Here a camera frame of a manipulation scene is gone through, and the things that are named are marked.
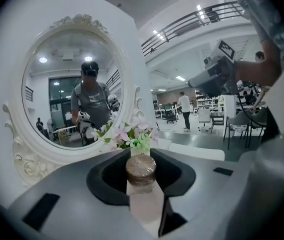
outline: white shirt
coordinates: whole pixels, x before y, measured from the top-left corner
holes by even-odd
[[[182,106],[182,112],[183,113],[191,111],[190,98],[188,98],[188,96],[186,96],[186,95],[181,96],[178,99],[178,104],[180,104]]]

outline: black pants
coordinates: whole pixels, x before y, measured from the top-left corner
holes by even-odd
[[[275,118],[273,117],[269,108],[267,108],[267,126],[266,126],[266,129],[264,131],[264,135],[262,136],[261,143],[268,141],[272,138],[275,138],[276,135],[278,135],[279,133],[280,132],[279,132],[277,123],[275,121]]]
[[[190,120],[189,120],[189,117],[190,117],[190,112],[183,112],[183,117],[184,117],[184,120],[185,120],[185,126],[188,130],[191,129],[190,127]]]

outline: green leaf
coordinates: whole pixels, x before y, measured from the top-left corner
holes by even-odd
[[[131,130],[127,133],[127,135],[128,135],[131,139],[134,139],[134,138],[135,138],[134,130],[131,129]]]

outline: cable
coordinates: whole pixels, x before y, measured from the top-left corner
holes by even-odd
[[[244,109],[244,107],[243,107],[242,101],[241,101],[241,99],[240,99],[239,96],[240,96],[240,95],[237,94],[237,98],[238,98],[238,100],[240,101],[240,105],[241,105],[241,107],[242,107],[242,110],[243,110],[244,114],[245,114],[252,122],[254,122],[255,124],[257,124],[257,125],[259,125],[259,126],[262,126],[262,127],[265,127],[265,125],[262,125],[262,124],[260,124],[259,122],[256,122],[254,119],[252,119],[252,118],[246,113],[246,111],[245,111],[245,109]]]
[[[80,77],[78,78],[78,80],[77,80],[76,84],[74,85],[73,89],[76,87],[76,85],[77,85],[78,81],[81,79],[81,77],[82,77],[82,76],[80,76]]]

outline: cap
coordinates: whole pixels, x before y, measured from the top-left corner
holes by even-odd
[[[145,186],[155,180],[156,163],[149,155],[138,154],[126,162],[128,181],[133,186]]]

